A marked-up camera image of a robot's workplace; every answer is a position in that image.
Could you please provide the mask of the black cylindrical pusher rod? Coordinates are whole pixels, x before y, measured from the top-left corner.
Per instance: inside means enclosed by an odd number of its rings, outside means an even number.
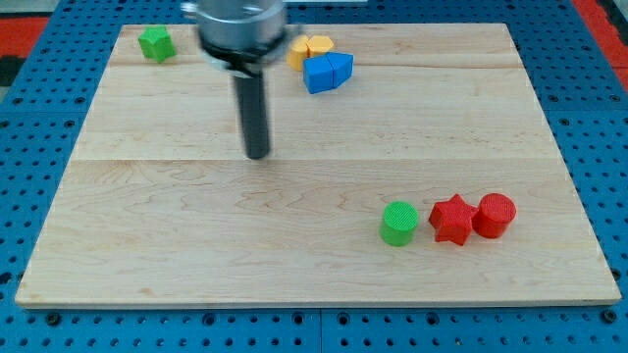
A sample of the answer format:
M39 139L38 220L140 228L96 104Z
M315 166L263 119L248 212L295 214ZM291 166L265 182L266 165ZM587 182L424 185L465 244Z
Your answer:
M235 76L234 84L245 155L264 159L271 151L264 74Z

